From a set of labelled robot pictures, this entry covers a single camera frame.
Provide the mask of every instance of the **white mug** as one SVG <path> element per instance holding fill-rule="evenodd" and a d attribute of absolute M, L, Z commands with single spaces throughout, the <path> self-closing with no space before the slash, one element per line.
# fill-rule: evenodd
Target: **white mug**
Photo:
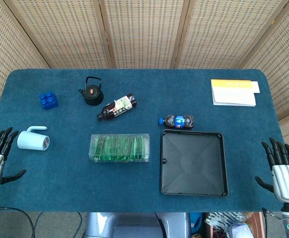
<path fill-rule="evenodd" d="M 28 150 L 47 150 L 50 144 L 50 138 L 31 132 L 32 130 L 46 130 L 46 126 L 30 126 L 26 131 L 20 133 L 17 139 L 17 146 L 20 149 Z"/>

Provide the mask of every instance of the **cola bottle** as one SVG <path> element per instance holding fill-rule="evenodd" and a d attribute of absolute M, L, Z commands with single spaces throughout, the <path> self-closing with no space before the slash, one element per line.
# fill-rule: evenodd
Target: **cola bottle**
<path fill-rule="evenodd" d="M 186 116 L 174 116 L 174 115 L 168 115 L 165 119 L 160 118 L 159 124 L 163 125 L 166 124 L 170 127 L 176 127 L 176 128 L 182 128 L 182 127 L 188 127 L 192 128 L 194 127 L 194 117 L 191 115 Z"/>

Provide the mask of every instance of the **plastic bottle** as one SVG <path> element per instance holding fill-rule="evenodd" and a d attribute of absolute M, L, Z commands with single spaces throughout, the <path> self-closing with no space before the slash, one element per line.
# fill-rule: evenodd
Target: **plastic bottle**
<path fill-rule="evenodd" d="M 113 103 L 106 105 L 101 110 L 101 113 L 97 115 L 97 117 L 99 120 L 115 118 L 134 107 L 136 107 L 136 100 L 130 93 L 118 100 L 115 100 Z"/>
<path fill-rule="evenodd" d="M 163 125 L 165 123 L 167 126 L 182 128 L 182 127 L 194 127 L 194 117 L 191 115 L 186 116 L 174 116 L 168 115 L 165 119 L 160 118 L 159 124 Z"/>

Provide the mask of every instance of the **square tray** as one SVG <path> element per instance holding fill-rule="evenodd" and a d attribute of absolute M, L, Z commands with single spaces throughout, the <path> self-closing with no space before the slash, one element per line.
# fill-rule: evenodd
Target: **square tray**
<path fill-rule="evenodd" d="M 216 132 L 164 130 L 161 191 L 164 194 L 227 196 L 223 136 Z"/>

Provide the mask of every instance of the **brown bottle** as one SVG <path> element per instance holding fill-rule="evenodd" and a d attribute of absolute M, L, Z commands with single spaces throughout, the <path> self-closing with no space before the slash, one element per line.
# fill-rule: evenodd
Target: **brown bottle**
<path fill-rule="evenodd" d="M 106 105 L 101 110 L 101 113 L 97 115 L 97 117 L 99 120 L 115 118 L 134 107 L 136 107 L 136 100 L 130 93 L 118 100 L 115 100 L 113 103 Z"/>

